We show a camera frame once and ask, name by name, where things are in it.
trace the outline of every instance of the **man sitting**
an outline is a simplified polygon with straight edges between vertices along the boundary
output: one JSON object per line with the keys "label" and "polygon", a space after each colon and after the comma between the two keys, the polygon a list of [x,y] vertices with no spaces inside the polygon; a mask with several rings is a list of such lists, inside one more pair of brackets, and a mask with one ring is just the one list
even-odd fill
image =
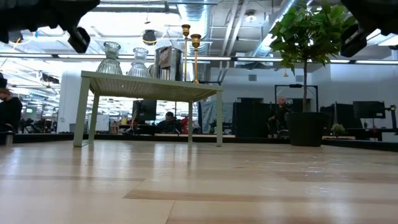
{"label": "man sitting", "polygon": [[285,114],[290,112],[291,111],[286,107],[286,98],[279,97],[278,107],[276,110],[271,111],[268,118],[269,131],[271,134],[275,135],[279,131],[287,129]]}
{"label": "man sitting", "polygon": [[12,97],[7,88],[0,89],[0,132],[14,131],[18,133],[21,119],[22,103],[17,97]]}
{"label": "man sitting", "polygon": [[167,112],[165,120],[156,126],[158,133],[181,133],[181,121],[175,119],[172,112]]}

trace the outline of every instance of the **small plant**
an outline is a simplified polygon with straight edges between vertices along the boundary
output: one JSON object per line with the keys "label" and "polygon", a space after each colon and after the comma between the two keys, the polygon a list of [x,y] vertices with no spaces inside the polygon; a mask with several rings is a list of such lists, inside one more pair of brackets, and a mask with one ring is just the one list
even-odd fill
{"label": "small plant", "polygon": [[331,127],[331,131],[333,132],[333,134],[335,136],[339,136],[340,134],[343,134],[344,132],[346,132],[346,130],[342,124],[334,124]]}
{"label": "small plant", "polygon": [[341,34],[355,24],[356,19],[351,16],[346,19],[343,6],[331,7],[326,0],[322,1],[322,8],[307,8],[303,1],[299,1],[300,9],[292,7],[280,22],[272,29],[270,44],[273,51],[279,51],[283,60],[281,65],[291,68],[294,73],[295,63],[304,64],[304,96],[303,110],[307,102],[307,65],[311,60],[323,66],[330,63],[329,55],[338,55],[340,51]]}

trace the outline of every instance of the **black planter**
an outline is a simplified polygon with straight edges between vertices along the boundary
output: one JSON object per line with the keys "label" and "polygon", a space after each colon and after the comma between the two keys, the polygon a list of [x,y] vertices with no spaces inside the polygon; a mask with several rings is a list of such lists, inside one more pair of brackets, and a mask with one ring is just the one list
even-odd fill
{"label": "black planter", "polygon": [[327,119],[325,113],[317,112],[286,114],[291,145],[319,147]]}

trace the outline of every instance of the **potted plant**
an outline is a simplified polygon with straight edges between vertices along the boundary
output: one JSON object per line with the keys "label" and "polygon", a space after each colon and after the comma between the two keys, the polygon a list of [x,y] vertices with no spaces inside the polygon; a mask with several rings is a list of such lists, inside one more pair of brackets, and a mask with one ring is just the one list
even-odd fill
{"label": "potted plant", "polygon": [[336,136],[336,138],[346,132],[342,124],[334,124],[330,130],[333,132],[333,135]]}
{"label": "potted plant", "polygon": [[300,9],[292,7],[271,30],[270,44],[273,51],[279,51],[281,65],[291,68],[294,73],[296,63],[303,64],[304,95],[303,112],[286,114],[290,143],[295,146],[320,146],[326,115],[306,111],[307,65],[309,62],[330,63],[329,55],[336,56],[340,51],[341,34],[356,23],[354,17],[346,19],[343,6],[331,7],[326,0],[322,8],[307,8],[299,2]]}

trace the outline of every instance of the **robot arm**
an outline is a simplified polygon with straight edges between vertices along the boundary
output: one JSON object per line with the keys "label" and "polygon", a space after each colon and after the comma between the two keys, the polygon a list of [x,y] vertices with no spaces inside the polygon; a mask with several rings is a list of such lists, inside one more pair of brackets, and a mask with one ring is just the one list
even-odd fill
{"label": "robot arm", "polygon": [[69,44],[78,53],[85,53],[90,44],[87,31],[78,23],[100,0],[0,0],[0,41],[9,42],[12,31],[60,26],[70,34]]}

